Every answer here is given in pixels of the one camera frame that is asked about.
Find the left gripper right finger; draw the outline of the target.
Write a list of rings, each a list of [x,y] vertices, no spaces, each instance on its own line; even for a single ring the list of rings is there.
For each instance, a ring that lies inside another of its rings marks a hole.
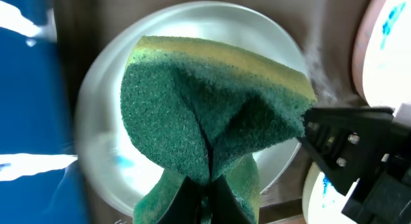
[[[211,224],[251,224],[223,175],[210,186],[210,203]]]

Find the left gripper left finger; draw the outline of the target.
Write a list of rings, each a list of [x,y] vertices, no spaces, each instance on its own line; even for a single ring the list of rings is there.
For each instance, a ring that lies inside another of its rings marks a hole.
[[[186,177],[157,224],[199,224],[201,196],[197,184]]]

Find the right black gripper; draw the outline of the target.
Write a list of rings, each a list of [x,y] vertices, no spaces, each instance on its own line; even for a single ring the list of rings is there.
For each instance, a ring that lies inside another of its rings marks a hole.
[[[355,223],[410,223],[410,104],[311,108],[303,115],[302,147],[334,188]]]

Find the green yellow sponge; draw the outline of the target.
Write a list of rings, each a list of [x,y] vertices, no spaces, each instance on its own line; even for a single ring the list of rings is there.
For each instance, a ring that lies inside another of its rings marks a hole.
[[[227,181],[247,221],[259,219],[255,152],[304,134],[316,103],[301,72],[245,49],[205,39],[144,36],[121,80],[120,108],[131,143],[163,168],[135,204],[135,223],[157,223],[186,178],[198,189],[196,220],[214,216],[208,187]]]

